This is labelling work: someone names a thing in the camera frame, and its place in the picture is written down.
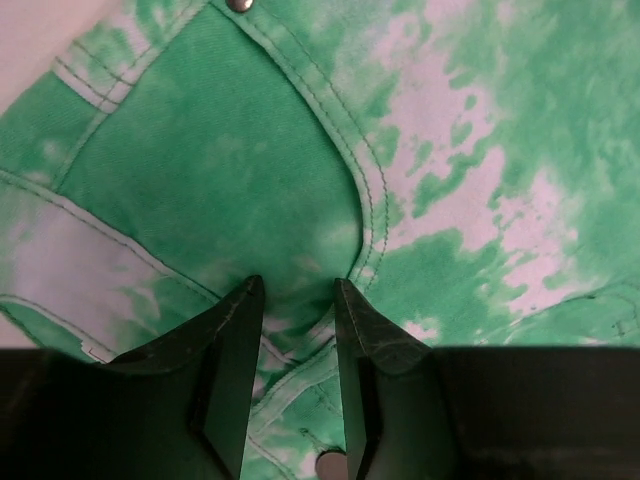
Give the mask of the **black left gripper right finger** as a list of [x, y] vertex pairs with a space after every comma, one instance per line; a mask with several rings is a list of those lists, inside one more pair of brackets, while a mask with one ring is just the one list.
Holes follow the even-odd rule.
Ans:
[[349, 280], [334, 283], [334, 311], [349, 478], [459, 478], [433, 350]]

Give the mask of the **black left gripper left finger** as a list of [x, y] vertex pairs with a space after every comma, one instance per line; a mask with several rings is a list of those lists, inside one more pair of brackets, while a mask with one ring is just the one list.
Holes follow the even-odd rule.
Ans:
[[214, 307], [106, 365], [108, 434], [122, 479], [236, 479], [265, 304], [247, 277]]

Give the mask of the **green white tie-dye trousers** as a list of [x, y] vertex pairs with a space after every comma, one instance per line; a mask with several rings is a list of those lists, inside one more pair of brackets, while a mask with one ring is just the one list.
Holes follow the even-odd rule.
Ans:
[[1, 117], [1, 314], [113, 359], [267, 289], [241, 475], [344, 445], [332, 284], [430, 345], [639, 343], [635, 1], [126, 1]]

